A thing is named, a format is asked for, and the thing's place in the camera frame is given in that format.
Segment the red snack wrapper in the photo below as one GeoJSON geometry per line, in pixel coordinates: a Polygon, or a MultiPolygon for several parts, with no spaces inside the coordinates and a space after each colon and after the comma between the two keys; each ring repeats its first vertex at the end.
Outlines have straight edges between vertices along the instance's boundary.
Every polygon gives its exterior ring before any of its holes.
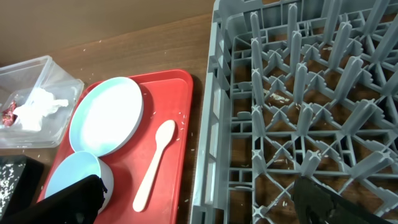
{"type": "Polygon", "coordinates": [[[13,100],[9,107],[2,112],[2,123],[5,127],[10,127],[14,124],[17,115],[14,114],[14,110],[16,109],[17,104],[13,100]]]}

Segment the white rice pile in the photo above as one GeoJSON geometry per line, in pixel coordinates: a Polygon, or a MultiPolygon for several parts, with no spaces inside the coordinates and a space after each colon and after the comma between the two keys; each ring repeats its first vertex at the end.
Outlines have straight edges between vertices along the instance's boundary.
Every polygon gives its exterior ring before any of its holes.
{"type": "Polygon", "coordinates": [[[24,168],[25,163],[1,164],[1,214],[5,213],[6,207],[11,201],[24,168]]]}

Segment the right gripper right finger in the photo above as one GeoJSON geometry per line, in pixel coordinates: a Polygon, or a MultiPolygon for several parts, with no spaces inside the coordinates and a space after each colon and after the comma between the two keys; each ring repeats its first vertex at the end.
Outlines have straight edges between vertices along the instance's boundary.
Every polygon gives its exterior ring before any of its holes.
{"type": "Polygon", "coordinates": [[[307,177],[295,180],[292,198],[300,224],[389,224],[307,177]]]}

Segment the white napkin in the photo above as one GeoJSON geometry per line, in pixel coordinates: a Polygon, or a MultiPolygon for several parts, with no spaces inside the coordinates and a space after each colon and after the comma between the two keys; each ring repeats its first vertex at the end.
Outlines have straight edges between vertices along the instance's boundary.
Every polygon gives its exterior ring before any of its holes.
{"type": "Polygon", "coordinates": [[[54,94],[43,88],[35,88],[31,93],[31,99],[31,103],[25,103],[14,110],[25,131],[40,131],[44,117],[68,106],[68,100],[57,100],[54,94]]]}

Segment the white plastic spoon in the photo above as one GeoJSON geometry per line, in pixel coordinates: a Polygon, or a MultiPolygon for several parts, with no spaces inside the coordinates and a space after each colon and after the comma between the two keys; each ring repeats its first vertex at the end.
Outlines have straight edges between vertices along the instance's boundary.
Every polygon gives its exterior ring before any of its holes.
{"type": "Polygon", "coordinates": [[[174,131],[175,121],[169,119],[159,126],[155,134],[156,150],[132,203],[135,212],[142,212],[146,207],[163,151],[171,142],[174,131]]]}

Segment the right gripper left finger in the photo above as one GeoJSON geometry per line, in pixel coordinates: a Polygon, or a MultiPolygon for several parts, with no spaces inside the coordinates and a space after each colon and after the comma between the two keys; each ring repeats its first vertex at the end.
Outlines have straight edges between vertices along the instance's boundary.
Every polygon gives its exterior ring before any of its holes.
{"type": "Polygon", "coordinates": [[[3,218],[3,224],[93,224],[105,204],[108,189],[97,175],[89,175],[37,204],[3,218]]]}

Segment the small light blue bowl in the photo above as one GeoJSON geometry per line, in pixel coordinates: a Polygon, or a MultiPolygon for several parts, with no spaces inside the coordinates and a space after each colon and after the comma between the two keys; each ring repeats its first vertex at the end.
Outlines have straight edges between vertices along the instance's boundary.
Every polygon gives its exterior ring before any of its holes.
{"type": "Polygon", "coordinates": [[[45,198],[93,174],[102,179],[107,189],[103,194],[104,203],[98,211],[101,213],[113,194],[114,177],[109,166],[88,151],[75,152],[60,163],[47,184],[45,198]]]}

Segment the large light blue plate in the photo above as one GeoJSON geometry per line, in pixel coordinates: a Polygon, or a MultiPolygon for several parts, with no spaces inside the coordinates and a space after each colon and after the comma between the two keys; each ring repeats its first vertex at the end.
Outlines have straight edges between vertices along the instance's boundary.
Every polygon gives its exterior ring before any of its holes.
{"type": "Polygon", "coordinates": [[[111,154],[130,140],[143,113],[143,95],[134,80],[106,80],[94,87],[75,110],[70,145],[74,152],[88,151],[97,157],[111,154]]]}

